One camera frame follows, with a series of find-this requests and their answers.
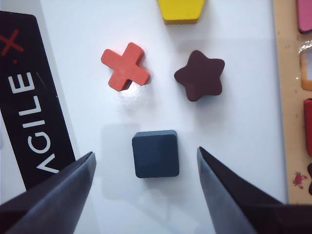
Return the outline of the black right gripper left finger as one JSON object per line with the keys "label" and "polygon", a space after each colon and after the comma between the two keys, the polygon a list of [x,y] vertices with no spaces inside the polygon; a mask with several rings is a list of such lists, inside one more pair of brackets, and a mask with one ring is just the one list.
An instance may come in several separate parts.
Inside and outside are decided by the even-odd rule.
{"label": "black right gripper left finger", "polygon": [[96,168],[89,152],[59,173],[4,203],[6,234],[72,234]]}

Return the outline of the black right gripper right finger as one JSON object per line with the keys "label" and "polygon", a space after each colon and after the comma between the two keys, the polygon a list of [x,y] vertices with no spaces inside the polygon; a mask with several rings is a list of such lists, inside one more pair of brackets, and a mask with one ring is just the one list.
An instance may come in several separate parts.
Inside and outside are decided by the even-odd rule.
{"label": "black right gripper right finger", "polygon": [[266,192],[250,184],[203,147],[197,149],[201,187],[217,234],[258,234],[247,208],[281,205]]}

